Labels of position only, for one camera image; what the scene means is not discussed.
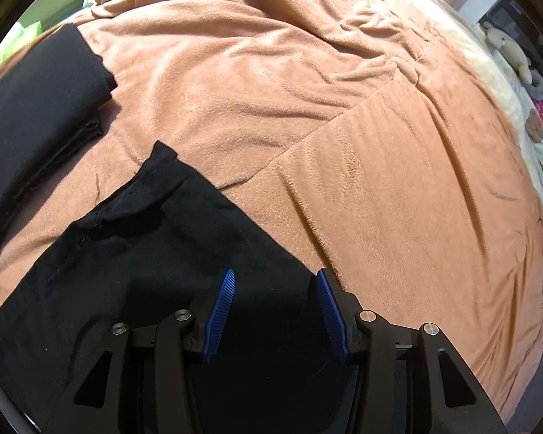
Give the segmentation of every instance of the metal screw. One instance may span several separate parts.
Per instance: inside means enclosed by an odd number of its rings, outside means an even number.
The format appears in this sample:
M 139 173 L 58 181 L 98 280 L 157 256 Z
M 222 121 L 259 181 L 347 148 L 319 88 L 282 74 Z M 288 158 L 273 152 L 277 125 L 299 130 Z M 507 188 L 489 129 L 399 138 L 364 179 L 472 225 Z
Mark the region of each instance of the metal screw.
M 362 310 L 360 312 L 360 320 L 372 323 L 376 319 L 376 314 L 372 310 Z
M 424 332 L 427 335 L 434 336 L 438 334 L 439 329 L 438 329 L 438 326 L 435 325 L 434 323 L 426 323 L 424 325 Z
M 191 312 L 187 309 L 181 309 L 175 312 L 175 319 L 178 321 L 185 321 L 189 318 L 191 318 Z
M 114 324 L 111 328 L 111 331 L 114 335 L 122 335 L 125 331 L 127 331 L 127 324 L 126 323 L 117 323 Z

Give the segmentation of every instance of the black fabric pile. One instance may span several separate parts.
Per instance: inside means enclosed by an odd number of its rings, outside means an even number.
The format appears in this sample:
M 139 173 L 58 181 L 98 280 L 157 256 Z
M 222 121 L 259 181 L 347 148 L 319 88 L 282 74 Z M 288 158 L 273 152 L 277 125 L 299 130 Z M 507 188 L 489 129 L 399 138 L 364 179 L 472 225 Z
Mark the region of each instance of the black fabric pile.
M 228 268 L 219 352 L 191 372 L 204 432 L 343 432 L 355 372 L 332 356 L 313 274 L 161 143 L 1 307 L 0 384 L 44 426 L 114 323 L 159 323 Z
M 0 245 L 28 193 L 102 135 L 113 75 L 74 25 L 39 43 L 0 81 Z

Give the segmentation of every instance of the bedspread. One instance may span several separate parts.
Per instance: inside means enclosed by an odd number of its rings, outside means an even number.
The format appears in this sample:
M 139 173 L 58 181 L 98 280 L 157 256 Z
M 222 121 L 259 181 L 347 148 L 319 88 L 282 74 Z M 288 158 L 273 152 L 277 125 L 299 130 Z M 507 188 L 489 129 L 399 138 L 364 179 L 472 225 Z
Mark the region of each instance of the bedspread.
M 543 206 L 442 27 L 410 0 L 97 3 L 74 22 L 119 85 L 106 135 L 16 219 L 0 304 L 161 140 L 365 308 L 439 324 L 508 419 L 543 347 Z

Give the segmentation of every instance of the green object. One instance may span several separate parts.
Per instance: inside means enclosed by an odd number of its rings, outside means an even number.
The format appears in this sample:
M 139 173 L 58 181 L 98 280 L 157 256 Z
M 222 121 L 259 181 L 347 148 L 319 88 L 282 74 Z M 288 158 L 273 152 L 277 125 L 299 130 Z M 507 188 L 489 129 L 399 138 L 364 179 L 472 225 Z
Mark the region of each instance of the green object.
M 0 65 L 15 53 L 22 46 L 31 42 L 38 34 L 42 33 L 41 22 L 35 22 L 29 27 L 22 27 L 17 22 L 6 34 L 6 37 L 0 43 Z

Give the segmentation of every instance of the wall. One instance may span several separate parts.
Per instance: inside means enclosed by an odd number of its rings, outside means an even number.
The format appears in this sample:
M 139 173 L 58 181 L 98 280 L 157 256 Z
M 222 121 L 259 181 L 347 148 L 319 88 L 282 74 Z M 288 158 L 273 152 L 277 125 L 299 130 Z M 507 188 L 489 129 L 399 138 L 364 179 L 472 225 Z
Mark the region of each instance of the wall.
M 459 9 L 459 14 L 469 23 L 475 24 L 498 0 L 467 0 Z

